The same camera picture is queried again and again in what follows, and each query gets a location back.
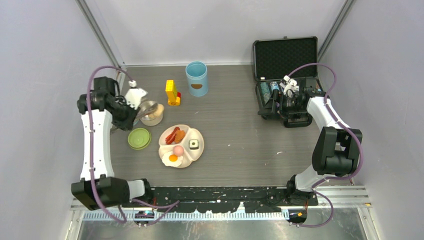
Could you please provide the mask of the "white dumpling bun toy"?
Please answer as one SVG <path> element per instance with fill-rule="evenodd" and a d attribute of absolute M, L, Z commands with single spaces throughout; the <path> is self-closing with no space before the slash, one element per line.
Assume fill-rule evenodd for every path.
<path fill-rule="evenodd" d="M 154 115 L 155 118 L 159 118 L 163 115 L 163 112 L 165 110 L 165 107 L 162 104 L 158 104 L 156 111 L 152 113 L 152 115 Z"/>

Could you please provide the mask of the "sushi roll toy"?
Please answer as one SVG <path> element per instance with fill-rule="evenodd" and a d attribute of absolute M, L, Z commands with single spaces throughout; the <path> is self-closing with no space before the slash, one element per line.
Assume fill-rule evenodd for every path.
<path fill-rule="evenodd" d="M 189 149 L 190 150 L 198 150 L 199 149 L 199 141 L 197 139 L 189 140 Z"/>

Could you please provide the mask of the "steel tongs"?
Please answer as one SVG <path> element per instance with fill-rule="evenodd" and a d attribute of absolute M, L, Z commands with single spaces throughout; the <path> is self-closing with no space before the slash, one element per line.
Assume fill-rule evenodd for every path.
<path fill-rule="evenodd" d="M 156 101 L 145 101 L 141 105 L 140 110 L 138 111 L 135 118 L 141 119 L 144 116 L 154 113 L 157 109 L 158 103 Z"/>

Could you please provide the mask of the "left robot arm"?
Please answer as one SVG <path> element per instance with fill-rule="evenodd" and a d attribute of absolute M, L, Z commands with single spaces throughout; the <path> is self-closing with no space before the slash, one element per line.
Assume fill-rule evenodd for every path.
<path fill-rule="evenodd" d="M 89 210 L 127 205 L 132 199 L 148 207 L 154 199 L 147 179 L 125 180 L 115 177 L 113 171 L 111 129 L 131 131 L 148 94 L 132 86 L 121 95 L 118 86 L 116 80 L 106 76 L 93 78 L 89 92 L 77 100 L 84 130 L 84 160 L 79 181 L 71 184 L 71 193 Z"/>

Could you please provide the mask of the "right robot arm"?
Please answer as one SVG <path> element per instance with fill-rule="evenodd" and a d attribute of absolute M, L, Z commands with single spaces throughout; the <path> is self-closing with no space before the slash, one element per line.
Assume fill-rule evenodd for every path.
<path fill-rule="evenodd" d="M 305 204 L 316 196 L 319 185 L 329 180 L 351 179 L 360 170 L 364 160 L 363 134 L 340 119 L 326 92 L 312 87 L 282 92 L 259 85 L 255 93 L 258 115 L 263 119 L 280 119 L 287 128 L 307 127 L 315 121 L 320 130 L 311 165 L 290 178 L 283 195 L 267 196 L 269 204 Z"/>

